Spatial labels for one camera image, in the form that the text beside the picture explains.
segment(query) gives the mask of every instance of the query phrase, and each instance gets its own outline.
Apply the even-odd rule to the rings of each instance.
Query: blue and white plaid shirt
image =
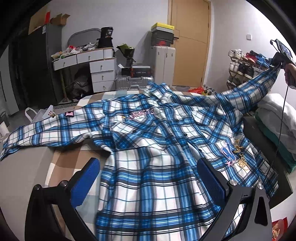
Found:
[[[96,220],[99,240],[198,240],[220,207],[197,173],[194,147],[227,180],[263,182],[269,167],[244,136],[242,115],[271,89],[279,69],[234,90],[178,96],[149,83],[143,94],[101,100],[76,111],[22,126],[5,140],[1,158],[22,146],[65,146],[92,138],[111,153],[101,174]],[[241,157],[234,145],[242,147]],[[274,170],[263,183],[272,196]],[[235,229],[240,207],[229,232]]]

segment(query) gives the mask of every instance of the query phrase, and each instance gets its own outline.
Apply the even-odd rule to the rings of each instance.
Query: pink embroidered star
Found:
[[[226,164],[228,165],[228,167],[232,166],[232,163],[230,161],[226,161]]]

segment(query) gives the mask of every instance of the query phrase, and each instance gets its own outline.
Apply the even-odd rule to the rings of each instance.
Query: wooden table leg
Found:
[[[67,93],[66,93],[66,88],[65,88],[65,82],[64,82],[64,78],[63,78],[62,69],[59,70],[59,73],[60,73],[60,76],[61,76],[61,83],[62,83],[62,89],[63,89],[63,94],[64,94],[64,99],[62,101],[67,102],[68,98],[67,98]]]

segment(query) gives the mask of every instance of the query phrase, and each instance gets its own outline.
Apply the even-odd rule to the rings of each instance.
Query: white blanket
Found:
[[[284,99],[280,94],[267,94],[259,103],[257,113],[263,124],[279,137]],[[296,110],[287,102],[283,114],[281,142],[291,153],[296,153]]]

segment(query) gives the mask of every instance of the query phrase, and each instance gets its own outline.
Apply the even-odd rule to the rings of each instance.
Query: blue gripper pad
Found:
[[[91,158],[92,163],[84,170],[81,177],[71,189],[71,205],[73,208],[80,206],[87,196],[91,186],[100,172],[100,162],[96,158]]]
[[[214,204],[224,207],[226,204],[226,192],[221,183],[205,164],[201,158],[197,161],[197,172],[205,185],[208,193],[210,194]]]

